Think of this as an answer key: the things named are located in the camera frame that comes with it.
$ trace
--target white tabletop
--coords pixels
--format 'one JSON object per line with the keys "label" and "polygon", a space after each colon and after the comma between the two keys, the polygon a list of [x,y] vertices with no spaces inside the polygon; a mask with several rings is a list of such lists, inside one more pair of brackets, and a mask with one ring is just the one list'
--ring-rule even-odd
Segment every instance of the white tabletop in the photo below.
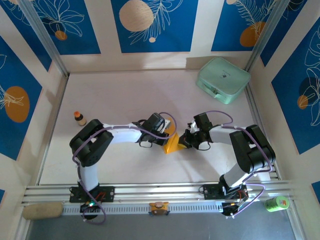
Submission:
{"label": "white tabletop", "polygon": [[[70,140],[82,129],[74,120],[79,111],[88,120],[122,125],[148,118],[152,113],[168,112],[177,120],[181,135],[193,116],[209,111],[225,111],[234,125],[249,126],[253,119],[244,93],[225,105],[199,89],[198,71],[150,70],[71,74],[40,179],[41,185],[76,184]],[[222,124],[228,117],[209,113],[212,123]],[[236,163],[233,148],[213,143],[208,151],[183,149],[165,154],[159,145],[142,148],[136,143],[108,147],[98,163],[99,182],[183,183],[218,181]],[[258,176],[269,180],[268,174]]]}

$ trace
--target green box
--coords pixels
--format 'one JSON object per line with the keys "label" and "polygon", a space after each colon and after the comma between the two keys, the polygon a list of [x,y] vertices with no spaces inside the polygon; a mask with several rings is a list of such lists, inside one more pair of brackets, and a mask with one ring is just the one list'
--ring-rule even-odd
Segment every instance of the green box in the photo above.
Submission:
{"label": "green box", "polygon": [[222,57],[215,57],[201,68],[196,85],[218,101],[229,104],[242,93],[250,78],[250,73]]}

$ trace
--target green cup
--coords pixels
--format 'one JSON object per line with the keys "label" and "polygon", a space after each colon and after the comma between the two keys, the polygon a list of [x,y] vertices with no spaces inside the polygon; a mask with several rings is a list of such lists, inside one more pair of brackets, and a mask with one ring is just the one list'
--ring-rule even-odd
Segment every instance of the green cup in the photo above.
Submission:
{"label": "green cup", "polygon": [[289,205],[290,202],[285,196],[277,196],[264,202],[264,206],[269,212],[285,210]]}

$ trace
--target beige sponge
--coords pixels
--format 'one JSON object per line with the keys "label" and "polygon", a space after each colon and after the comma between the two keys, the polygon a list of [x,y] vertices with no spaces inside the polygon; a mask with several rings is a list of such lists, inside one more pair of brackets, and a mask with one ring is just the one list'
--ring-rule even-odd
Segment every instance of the beige sponge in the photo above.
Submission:
{"label": "beige sponge", "polygon": [[37,203],[26,206],[22,216],[27,220],[51,219],[61,216],[63,204],[61,202]]}

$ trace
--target brown bottle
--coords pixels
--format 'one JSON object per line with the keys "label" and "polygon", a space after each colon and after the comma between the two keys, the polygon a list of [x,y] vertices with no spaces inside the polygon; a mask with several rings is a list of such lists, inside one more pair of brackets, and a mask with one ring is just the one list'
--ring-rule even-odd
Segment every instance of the brown bottle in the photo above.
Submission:
{"label": "brown bottle", "polygon": [[84,118],[84,116],[80,112],[75,111],[73,115],[74,115],[74,119],[80,126],[86,125],[87,120]]}

